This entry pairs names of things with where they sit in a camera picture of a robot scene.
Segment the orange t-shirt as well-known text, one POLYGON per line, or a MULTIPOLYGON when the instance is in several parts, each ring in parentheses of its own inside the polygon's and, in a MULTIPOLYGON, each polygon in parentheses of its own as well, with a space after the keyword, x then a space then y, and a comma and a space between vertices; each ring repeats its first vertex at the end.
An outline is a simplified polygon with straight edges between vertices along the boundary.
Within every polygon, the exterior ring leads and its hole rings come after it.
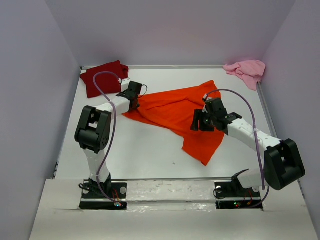
POLYGON ((203 96, 217 87, 213 80, 201 85, 151 93, 139 100, 139 108, 123 114, 128 119, 171 130, 183 137, 182 150, 207 166, 225 134, 192 131, 194 110, 204 107, 203 96))

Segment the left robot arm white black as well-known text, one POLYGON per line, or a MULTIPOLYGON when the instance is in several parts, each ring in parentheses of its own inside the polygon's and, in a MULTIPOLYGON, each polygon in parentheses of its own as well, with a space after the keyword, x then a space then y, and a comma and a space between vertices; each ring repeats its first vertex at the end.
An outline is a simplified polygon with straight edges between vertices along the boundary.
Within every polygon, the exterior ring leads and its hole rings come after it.
POLYGON ((115 138, 117 117, 139 108, 139 96, 144 84, 125 79, 121 92, 99 106, 82 109, 75 131, 75 141, 83 150, 89 167, 88 187, 97 196, 104 198, 112 190, 111 173, 106 159, 115 138))

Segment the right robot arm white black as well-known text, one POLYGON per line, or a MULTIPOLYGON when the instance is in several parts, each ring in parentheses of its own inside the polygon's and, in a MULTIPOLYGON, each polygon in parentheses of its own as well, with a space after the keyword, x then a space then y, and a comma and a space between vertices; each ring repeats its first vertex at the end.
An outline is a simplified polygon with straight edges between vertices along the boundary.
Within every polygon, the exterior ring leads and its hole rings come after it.
POLYGON ((242 170, 231 178, 230 190, 235 196, 263 186, 280 191, 306 174, 295 141, 270 136, 239 114, 228 113, 220 98, 209 98, 202 109, 194 110, 190 129, 202 132, 218 130, 256 151, 259 168, 242 170))

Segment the folded dark red t-shirt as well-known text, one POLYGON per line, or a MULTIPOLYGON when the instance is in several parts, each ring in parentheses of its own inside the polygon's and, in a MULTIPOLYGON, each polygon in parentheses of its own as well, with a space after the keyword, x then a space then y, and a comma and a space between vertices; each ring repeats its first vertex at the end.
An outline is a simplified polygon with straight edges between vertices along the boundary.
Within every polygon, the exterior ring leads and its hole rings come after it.
POLYGON ((121 92, 121 83, 119 79, 123 80, 128 77, 129 67, 121 64, 119 60, 109 62, 97 67, 88 69, 85 73, 80 75, 80 78, 86 86, 86 95, 89 99, 101 95, 101 92, 96 88, 93 78, 97 73, 103 73, 95 78, 96 84, 105 94, 117 94, 121 92))

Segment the pink t-shirt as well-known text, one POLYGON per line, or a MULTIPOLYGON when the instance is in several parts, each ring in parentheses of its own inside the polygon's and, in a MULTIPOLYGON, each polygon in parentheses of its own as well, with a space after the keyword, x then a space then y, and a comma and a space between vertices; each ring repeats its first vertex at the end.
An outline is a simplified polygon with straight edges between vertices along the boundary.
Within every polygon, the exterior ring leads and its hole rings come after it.
POLYGON ((223 69, 228 75, 236 76, 252 91, 257 90, 257 84, 261 82, 266 65, 260 60, 245 60, 234 64, 225 64, 223 69))

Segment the back aluminium rail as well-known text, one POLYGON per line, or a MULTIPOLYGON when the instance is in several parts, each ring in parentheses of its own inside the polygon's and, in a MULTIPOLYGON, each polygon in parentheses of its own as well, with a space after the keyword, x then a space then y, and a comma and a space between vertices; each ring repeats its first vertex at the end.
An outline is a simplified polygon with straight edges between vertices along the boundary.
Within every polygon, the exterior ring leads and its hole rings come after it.
POLYGON ((130 70, 146 69, 222 69, 224 65, 129 65, 130 70))

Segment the aluminium rail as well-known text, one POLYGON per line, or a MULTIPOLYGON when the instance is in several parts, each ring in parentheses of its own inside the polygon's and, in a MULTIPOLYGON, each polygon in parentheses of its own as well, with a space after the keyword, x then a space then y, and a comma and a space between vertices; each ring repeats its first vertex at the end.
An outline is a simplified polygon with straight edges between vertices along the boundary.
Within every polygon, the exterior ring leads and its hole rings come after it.
POLYGON ((260 82, 257 83, 257 93, 259 95, 259 99, 260 99, 260 102, 261 102, 261 105, 262 105, 262 108, 264 111, 264 115, 265 115, 269 130, 270 130, 270 134, 272 137, 277 137, 277 133, 276 133, 276 129, 275 129, 275 126, 274 126, 274 123, 272 120, 272 116, 270 114, 270 111, 269 111, 269 108, 268 108, 268 105, 267 105, 267 102, 266 102, 266 99, 265 99, 263 89, 262 89, 260 82))
POLYGON ((224 65, 129 65, 130 70, 146 69, 222 69, 224 65))
POLYGON ((231 181, 232 177, 113 178, 113 181, 231 181))

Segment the front aluminium rail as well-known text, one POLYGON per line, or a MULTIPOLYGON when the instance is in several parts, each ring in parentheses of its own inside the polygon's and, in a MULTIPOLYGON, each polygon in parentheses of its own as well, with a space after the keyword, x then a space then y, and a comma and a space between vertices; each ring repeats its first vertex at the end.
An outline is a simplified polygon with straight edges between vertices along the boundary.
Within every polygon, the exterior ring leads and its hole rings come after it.
POLYGON ((113 181, 231 181, 232 177, 113 178, 113 181))

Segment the right aluminium rail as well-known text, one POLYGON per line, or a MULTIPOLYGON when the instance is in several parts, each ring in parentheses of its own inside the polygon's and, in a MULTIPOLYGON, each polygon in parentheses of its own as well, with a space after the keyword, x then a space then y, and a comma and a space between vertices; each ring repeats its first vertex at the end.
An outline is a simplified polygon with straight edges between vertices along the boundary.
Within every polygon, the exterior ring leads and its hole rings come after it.
POLYGON ((262 105, 262 108, 264 111, 264 115, 265 115, 269 130, 270 130, 270 134, 272 137, 277 137, 277 133, 276 133, 276 129, 275 129, 275 126, 274 126, 274 123, 272 120, 272 116, 270 114, 270 111, 269 111, 269 108, 268 108, 268 105, 267 105, 267 102, 266 102, 266 99, 265 99, 263 89, 262 89, 260 82, 257 83, 257 93, 259 95, 259 99, 260 99, 260 102, 261 102, 261 105, 262 105))

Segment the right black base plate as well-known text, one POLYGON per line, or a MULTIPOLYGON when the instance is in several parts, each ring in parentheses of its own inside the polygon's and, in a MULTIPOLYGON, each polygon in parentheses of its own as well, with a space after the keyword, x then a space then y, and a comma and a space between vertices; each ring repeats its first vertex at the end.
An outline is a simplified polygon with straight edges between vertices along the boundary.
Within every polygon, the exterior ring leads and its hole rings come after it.
POLYGON ((235 210, 252 207, 262 209, 260 203, 261 194, 252 188, 246 189, 242 186, 234 186, 231 181, 218 181, 214 183, 213 196, 215 197, 215 207, 217 210, 235 210))

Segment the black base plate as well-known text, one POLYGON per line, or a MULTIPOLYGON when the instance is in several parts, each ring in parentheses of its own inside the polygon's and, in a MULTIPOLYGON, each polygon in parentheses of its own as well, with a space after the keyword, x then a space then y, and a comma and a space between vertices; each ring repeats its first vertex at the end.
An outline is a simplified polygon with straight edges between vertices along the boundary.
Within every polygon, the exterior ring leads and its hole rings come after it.
POLYGON ((215 207, 217 210, 235 210, 252 207, 262 209, 260 203, 261 194, 252 188, 246 189, 242 186, 234 186, 231 181, 218 181, 214 183, 213 196, 215 197, 215 207))
POLYGON ((123 181, 112 182, 111 190, 106 198, 99 188, 91 187, 86 180, 80 183, 81 198, 79 208, 81 210, 108 210, 122 211, 127 209, 127 188, 128 185, 123 181))

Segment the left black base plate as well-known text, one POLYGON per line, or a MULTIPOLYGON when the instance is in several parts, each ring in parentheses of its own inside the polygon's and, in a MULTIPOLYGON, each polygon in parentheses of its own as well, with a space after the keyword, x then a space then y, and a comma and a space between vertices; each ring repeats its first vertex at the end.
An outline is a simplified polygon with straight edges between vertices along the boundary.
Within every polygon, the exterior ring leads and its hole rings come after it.
POLYGON ((123 181, 112 182, 111 190, 106 198, 99 188, 91 187, 86 180, 80 183, 81 198, 79 208, 81 210, 108 210, 122 211, 127 209, 127 188, 128 185, 123 181))

